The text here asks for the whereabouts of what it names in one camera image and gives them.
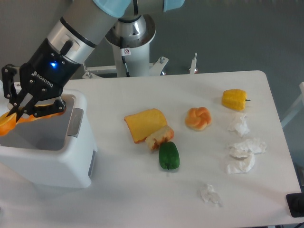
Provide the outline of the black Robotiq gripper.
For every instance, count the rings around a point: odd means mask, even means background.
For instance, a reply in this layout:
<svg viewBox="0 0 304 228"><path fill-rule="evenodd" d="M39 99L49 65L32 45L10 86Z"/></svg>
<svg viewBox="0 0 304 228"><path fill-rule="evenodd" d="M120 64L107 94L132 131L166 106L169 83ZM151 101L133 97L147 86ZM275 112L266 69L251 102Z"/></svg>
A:
<svg viewBox="0 0 304 228"><path fill-rule="evenodd" d="M21 90L17 93L14 77L18 67L8 64L1 69L4 97L9 100L10 111L14 114L16 124L32 122L37 119L61 115L66 110L63 99L54 99L53 103L38 104L61 96L63 87L80 67L80 64L69 61L65 54L71 50L73 42L65 42L59 52L55 51L48 39L45 39L30 60L20 67ZM27 93L30 99L24 103Z"/></svg>

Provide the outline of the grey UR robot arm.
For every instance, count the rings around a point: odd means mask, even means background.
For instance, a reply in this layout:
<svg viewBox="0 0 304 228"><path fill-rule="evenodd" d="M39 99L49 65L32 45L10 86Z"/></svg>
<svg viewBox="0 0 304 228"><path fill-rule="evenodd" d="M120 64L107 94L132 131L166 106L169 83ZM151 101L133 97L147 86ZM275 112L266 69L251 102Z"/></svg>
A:
<svg viewBox="0 0 304 228"><path fill-rule="evenodd" d="M1 123L16 125L25 114L33 119L64 112L64 86L118 19L182 5L181 0L74 1L28 62L2 68L3 93L11 109Z"/></svg>

